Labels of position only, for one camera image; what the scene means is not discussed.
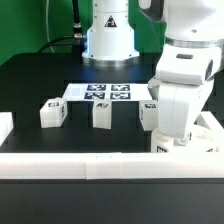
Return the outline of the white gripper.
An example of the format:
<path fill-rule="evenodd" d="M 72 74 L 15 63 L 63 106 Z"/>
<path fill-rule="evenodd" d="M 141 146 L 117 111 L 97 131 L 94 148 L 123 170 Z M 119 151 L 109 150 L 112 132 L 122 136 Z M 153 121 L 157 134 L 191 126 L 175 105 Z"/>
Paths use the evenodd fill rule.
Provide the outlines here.
<path fill-rule="evenodd" d="M 158 100 L 158 127 L 162 134 L 187 138 L 211 94 L 221 55 L 219 47 L 164 45 L 156 74 L 148 82 L 152 98 Z"/>

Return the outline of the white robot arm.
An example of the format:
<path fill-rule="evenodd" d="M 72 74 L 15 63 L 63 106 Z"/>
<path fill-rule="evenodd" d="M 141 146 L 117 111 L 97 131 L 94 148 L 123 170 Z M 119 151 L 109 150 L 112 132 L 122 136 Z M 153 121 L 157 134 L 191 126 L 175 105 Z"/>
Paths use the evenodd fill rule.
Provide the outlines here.
<path fill-rule="evenodd" d="M 92 3 L 83 61 L 117 66 L 138 57 L 128 0 Z M 224 0 L 138 0 L 138 7 L 149 20 L 166 23 L 155 75 L 159 130 L 185 139 L 213 89 L 214 75 L 224 67 Z"/>

